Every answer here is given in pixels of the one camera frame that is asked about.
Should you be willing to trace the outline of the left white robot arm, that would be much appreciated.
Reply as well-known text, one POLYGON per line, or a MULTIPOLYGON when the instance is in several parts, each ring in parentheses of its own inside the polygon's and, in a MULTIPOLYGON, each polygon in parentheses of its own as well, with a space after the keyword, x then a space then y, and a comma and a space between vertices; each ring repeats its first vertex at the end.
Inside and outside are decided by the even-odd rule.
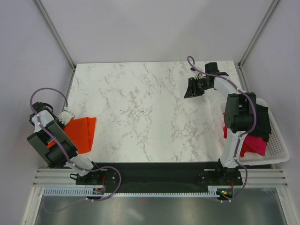
POLYGON ((53 113, 53 107, 47 103, 33 104, 30 124, 34 126, 33 134, 27 141, 50 168, 71 168, 80 176, 86 176, 92 184, 99 184, 103 173, 95 163, 79 155, 78 147, 64 132, 67 123, 53 113))

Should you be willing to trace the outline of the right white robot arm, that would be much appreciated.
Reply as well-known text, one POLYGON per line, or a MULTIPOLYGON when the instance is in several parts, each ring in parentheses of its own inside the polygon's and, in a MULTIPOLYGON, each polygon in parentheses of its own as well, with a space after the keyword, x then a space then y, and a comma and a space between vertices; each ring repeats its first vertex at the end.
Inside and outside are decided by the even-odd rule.
POLYGON ((209 70, 209 73, 206 73, 195 66, 193 57, 188 56, 187 61, 194 76, 188 79, 184 98, 202 96, 208 89, 215 89, 226 97, 223 118, 227 128, 227 139, 219 161, 223 168, 241 166, 239 155, 242 144, 247 134, 256 126, 256 95, 240 89, 226 72, 219 71, 215 62, 205 65, 205 69, 209 70))

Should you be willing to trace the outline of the orange t shirt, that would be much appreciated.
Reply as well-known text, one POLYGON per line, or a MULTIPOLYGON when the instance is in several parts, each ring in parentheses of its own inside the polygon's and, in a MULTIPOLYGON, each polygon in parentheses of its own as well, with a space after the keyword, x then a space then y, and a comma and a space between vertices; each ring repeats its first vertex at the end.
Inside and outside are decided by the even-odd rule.
POLYGON ((79 154, 88 153, 92 149, 97 118, 84 117, 72 119, 63 131, 77 147, 79 154))

